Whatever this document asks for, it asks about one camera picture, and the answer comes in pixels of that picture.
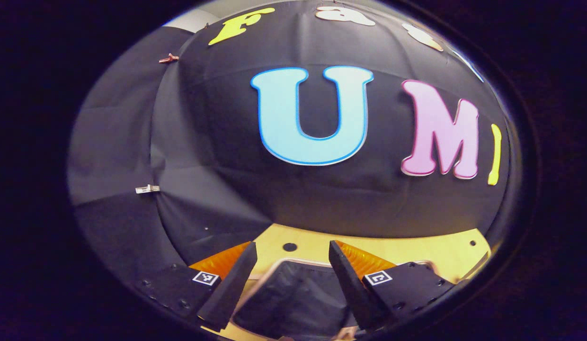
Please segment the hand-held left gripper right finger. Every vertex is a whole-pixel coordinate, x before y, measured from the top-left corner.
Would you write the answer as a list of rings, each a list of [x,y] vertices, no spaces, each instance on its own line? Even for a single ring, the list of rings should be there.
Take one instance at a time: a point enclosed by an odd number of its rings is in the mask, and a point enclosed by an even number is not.
[[[329,261],[360,329],[409,323],[456,285],[427,265],[395,265],[345,242],[329,243]]]

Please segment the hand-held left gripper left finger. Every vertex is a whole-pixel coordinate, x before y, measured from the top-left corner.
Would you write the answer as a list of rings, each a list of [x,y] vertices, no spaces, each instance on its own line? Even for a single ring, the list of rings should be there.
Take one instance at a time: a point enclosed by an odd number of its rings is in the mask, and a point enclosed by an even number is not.
[[[173,264],[136,281],[153,304],[187,324],[225,329],[257,263],[254,242],[244,242],[190,266]]]

